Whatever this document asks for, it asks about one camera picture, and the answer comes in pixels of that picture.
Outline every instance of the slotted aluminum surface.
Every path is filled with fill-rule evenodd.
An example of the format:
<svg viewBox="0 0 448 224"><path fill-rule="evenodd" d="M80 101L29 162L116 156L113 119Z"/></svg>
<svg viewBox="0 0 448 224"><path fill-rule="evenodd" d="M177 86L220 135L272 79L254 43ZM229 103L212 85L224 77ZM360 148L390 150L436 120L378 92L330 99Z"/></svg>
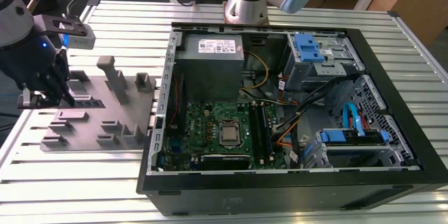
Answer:
<svg viewBox="0 0 448 224"><path fill-rule="evenodd" d="M406 28L400 28L400 20L384 12L350 10L304 9L286 15L269 8L268 13L272 25L346 27L362 31L446 163L448 86L441 81L445 72L430 62L432 56L418 47L413 36L404 33ZM124 74L146 72L160 76L170 22L221 23L222 9L218 5L182 7L169 3L101 1L97 6L86 7L82 16L94 31L96 45L89 51L69 50L70 69L81 69L88 75L102 74L94 66L96 58L112 55ZM22 113L0 152L0 223L448 222L448 187L406 196L368 211L164 217L146 197L134 192L141 151L40 151L38 142L53 118L52 112L54 110Z"/></svg>

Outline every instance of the yellow wire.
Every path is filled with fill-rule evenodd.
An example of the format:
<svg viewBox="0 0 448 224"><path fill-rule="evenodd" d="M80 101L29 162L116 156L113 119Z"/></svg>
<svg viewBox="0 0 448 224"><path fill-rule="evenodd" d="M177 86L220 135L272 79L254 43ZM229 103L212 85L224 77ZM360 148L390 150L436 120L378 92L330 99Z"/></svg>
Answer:
<svg viewBox="0 0 448 224"><path fill-rule="evenodd" d="M268 81L269 69L268 69L266 63L261 60L261 58L254 53L248 52L248 51L245 51L245 53L248 53L254 58L257 58L257 60L261 62L262 66L264 66L264 69L265 69L264 80L258 84L256 84L254 86L241 88L241 89L256 89L257 87L260 87Z"/></svg>

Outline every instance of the floor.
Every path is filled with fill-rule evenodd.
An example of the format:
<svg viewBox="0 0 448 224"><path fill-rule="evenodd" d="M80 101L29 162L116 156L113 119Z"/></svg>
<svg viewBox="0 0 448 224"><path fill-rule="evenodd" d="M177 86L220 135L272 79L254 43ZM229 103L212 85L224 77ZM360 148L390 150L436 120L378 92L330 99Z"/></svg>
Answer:
<svg viewBox="0 0 448 224"><path fill-rule="evenodd" d="M74 13L80 13L86 0L81 0L76 5ZM448 29L442 31L437 40L428 47L429 52L438 61L440 65L448 71ZM0 113L9 113L18 115L20 111L16 108L16 101L18 97L20 90L14 82L0 72ZM17 118L9 116L0 116L0 146L6 139L10 131L10 124L16 122Z"/></svg>

